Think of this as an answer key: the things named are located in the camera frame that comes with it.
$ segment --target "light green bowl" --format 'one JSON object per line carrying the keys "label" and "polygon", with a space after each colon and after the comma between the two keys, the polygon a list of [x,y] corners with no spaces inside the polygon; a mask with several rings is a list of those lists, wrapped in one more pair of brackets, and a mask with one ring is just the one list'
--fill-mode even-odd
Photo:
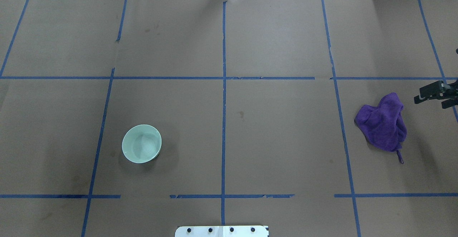
{"label": "light green bowl", "polygon": [[122,152],[134,163],[146,163],[158,156],[162,138],[151,125],[141,124],[130,129],[122,140]]}

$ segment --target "table surface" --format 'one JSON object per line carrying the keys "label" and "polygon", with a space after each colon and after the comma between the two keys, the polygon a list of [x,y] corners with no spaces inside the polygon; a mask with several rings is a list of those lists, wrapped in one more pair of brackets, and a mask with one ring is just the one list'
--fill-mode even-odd
{"label": "table surface", "polygon": [[[413,97],[458,77],[458,0],[0,2],[2,235],[457,235],[458,116]],[[390,92],[404,165],[353,122]]]}

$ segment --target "blue tape line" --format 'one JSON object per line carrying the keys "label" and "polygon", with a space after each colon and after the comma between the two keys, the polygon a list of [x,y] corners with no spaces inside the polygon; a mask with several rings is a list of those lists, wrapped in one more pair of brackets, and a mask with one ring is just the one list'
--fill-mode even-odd
{"label": "blue tape line", "polygon": [[227,77],[228,80],[314,80],[314,77]]}
{"label": "blue tape line", "polygon": [[121,195],[90,195],[90,198],[121,198]]}
{"label": "blue tape line", "polygon": [[108,76],[1,76],[0,79],[81,79],[81,80],[108,80]]}
{"label": "blue tape line", "polygon": [[[226,3],[223,2],[223,126],[221,145],[221,195],[226,194]],[[225,200],[221,197],[221,225],[225,225]]]}
{"label": "blue tape line", "polygon": [[191,194],[170,195],[170,198],[292,198],[294,194]]}
{"label": "blue tape line", "polygon": [[122,15],[121,15],[121,23],[119,24],[118,38],[116,39],[116,41],[121,40],[122,26],[124,25],[124,15],[126,14],[126,6],[127,6],[127,0],[124,0],[124,7],[122,9]]}
{"label": "blue tape line", "polygon": [[336,80],[443,80],[442,77],[332,77]]}
{"label": "blue tape line", "polygon": [[170,198],[221,198],[220,194],[170,195]]}
{"label": "blue tape line", "polygon": [[0,69],[0,76],[3,75],[3,71],[5,70],[5,66],[6,66],[6,63],[8,61],[8,57],[10,56],[11,48],[13,48],[14,40],[16,39],[16,35],[18,34],[19,26],[21,25],[21,22],[22,22],[22,20],[24,18],[24,14],[26,12],[26,8],[27,8],[27,5],[28,5],[28,2],[29,2],[29,0],[26,0],[26,2],[24,4],[23,12],[21,13],[21,16],[19,17],[18,25],[16,25],[16,29],[14,30],[13,38],[11,38],[10,46],[8,47],[8,51],[6,52],[5,59],[3,60],[3,64],[2,64],[1,69]]}
{"label": "blue tape line", "polygon": [[[95,153],[94,159],[94,167],[92,170],[92,177],[91,177],[91,185],[89,187],[89,195],[92,195],[94,189],[94,182],[95,182],[95,174],[97,172],[97,165],[98,165],[98,156],[100,154],[100,147],[102,146],[102,138],[103,138],[103,130],[105,129],[105,120],[107,118],[107,111],[108,111],[108,102],[110,101],[110,94],[111,94],[111,86],[113,85],[113,76],[115,74],[115,69],[111,69],[111,76],[110,76],[110,83],[108,84],[108,92],[107,98],[105,100],[105,108],[103,110],[103,117],[102,117],[102,124],[100,126],[100,134],[98,136],[98,144],[97,144],[97,151]],[[86,204],[86,212],[84,214],[84,221],[83,221],[83,228],[81,231],[81,237],[84,237],[86,233],[86,226],[87,226],[87,218],[89,217],[89,209],[91,207],[91,198],[87,199]]]}
{"label": "blue tape line", "polygon": [[84,237],[86,234],[87,218],[89,217],[90,207],[91,207],[91,200],[90,198],[88,198],[87,203],[86,203],[86,212],[84,213],[84,221],[83,221],[83,228],[81,231],[81,237]]}
{"label": "blue tape line", "polygon": [[226,225],[225,207],[226,207],[226,199],[225,198],[221,198],[221,225],[222,226]]}
{"label": "blue tape line", "polygon": [[115,69],[113,68],[111,69],[110,83],[108,84],[108,92],[107,92],[107,97],[105,100],[105,108],[103,110],[102,124],[100,126],[100,134],[98,136],[97,151],[95,153],[95,160],[94,160],[94,166],[93,166],[92,177],[91,177],[91,185],[89,187],[90,195],[92,195],[92,192],[94,189],[94,181],[95,181],[95,174],[97,172],[98,156],[100,154],[100,147],[102,146],[103,130],[105,129],[105,120],[107,118],[108,102],[110,101],[111,86],[113,85],[114,74],[115,74]]}
{"label": "blue tape line", "polygon": [[[437,50],[435,49],[434,41],[432,40],[431,33],[428,27],[428,22],[425,17],[425,13],[423,12],[423,6],[422,6],[421,0],[418,0],[418,6],[420,7],[420,12],[422,14],[423,23],[425,24],[425,29],[427,31],[428,38],[431,43],[432,51],[434,52],[435,60],[437,61],[437,66],[439,66],[440,74],[442,75],[443,81],[445,82],[445,84],[447,84],[447,78],[445,77],[444,70],[442,69],[442,65],[440,64],[439,56],[437,55]],[[458,122],[458,113],[457,113],[456,107],[453,107],[453,113],[455,114],[455,119]]]}
{"label": "blue tape line", "polygon": [[335,194],[334,198],[458,197],[458,193],[358,193]]}
{"label": "blue tape line", "polygon": [[189,76],[116,76],[115,80],[158,79],[158,80],[222,80],[222,77],[189,77]]}
{"label": "blue tape line", "polygon": [[[353,186],[353,176],[351,173],[351,165],[350,165],[350,155],[348,153],[348,146],[347,146],[347,136],[345,135],[345,126],[344,126],[344,118],[342,116],[342,107],[340,106],[340,96],[339,96],[339,90],[338,90],[338,85],[337,85],[337,80],[336,80],[336,71],[335,71],[335,66],[334,66],[334,59],[332,58],[332,53],[331,53],[331,37],[329,35],[329,27],[327,24],[327,16],[326,16],[326,8],[324,4],[324,0],[321,0],[322,8],[323,8],[323,17],[324,17],[324,26],[326,28],[326,37],[327,37],[327,48],[329,49],[329,59],[331,60],[331,66],[332,66],[332,77],[334,81],[334,89],[336,92],[336,98],[337,98],[337,108],[339,111],[339,118],[340,118],[340,128],[342,130],[342,138],[343,138],[343,146],[345,148],[345,156],[347,158],[347,171],[348,171],[348,178],[350,181],[350,190],[351,193],[355,193],[355,187]],[[360,229],[360,219],[358,216],[358,208],[356,206],[356,199],[352,198],[353,201],[353,212],[355,214],[355,224],[356,224],[356,232],[358,234],[358,237],[361,237],[361,229]]]}
{"label": "blue tape line", "polygon": [[225,198],[291,198],[294,194],[227,194]]}
{"label": "blue tape line", "polygon": [[89,195],[65,194],[2,194],[0,198],[88,198]]}
{"label": "blue tape line", "polygon": [[0,198],[121,198],[121,195],[0,194]]}
{"label": "blue tape line", "polygon": [[420,12],[422,14],[423,23],[425,24],[425,29],[427,30],[428,38],[429,38],[430,43],[431,43],[432,51],[434,52],[435,60],[437,61],[437,65],[439,66],[440,74],[442,75],[442,78],[445,79],[445,74],[444,74],[444,71],[442,70],[442,66],[440,64],[439,56],[437,55],[437,51],[435,49],[434,42],[432,40],[431,33],[429,31],[427,19],[425,17],[425,13],[423,12],[423,6],[422,6],[422,1],[421,0],[418,0],[418,5],[420,7]]}

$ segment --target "white mounting plate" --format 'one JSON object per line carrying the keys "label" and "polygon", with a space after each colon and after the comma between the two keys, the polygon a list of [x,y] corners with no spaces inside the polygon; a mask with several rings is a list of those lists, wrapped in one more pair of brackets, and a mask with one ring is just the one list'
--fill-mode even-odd
{"label": "white mounting plate", "polygon": [[175,237],[269,237],[268,229],[267,226],[178,227],[175,231]]}

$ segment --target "purple towel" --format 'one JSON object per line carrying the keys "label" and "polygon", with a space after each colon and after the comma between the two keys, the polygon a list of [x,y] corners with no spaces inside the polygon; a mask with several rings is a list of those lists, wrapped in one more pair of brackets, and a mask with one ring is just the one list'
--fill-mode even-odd
{"label": "purple towel", "polygon": [[398,154],[399,162],[404,164],[399,150],[400,142],[405,140],[407,129],[401,117],[404,105],[398,95],[392,92],[384,96],[378,107],[364,105],[355,118],[355,123],[373,146]]}

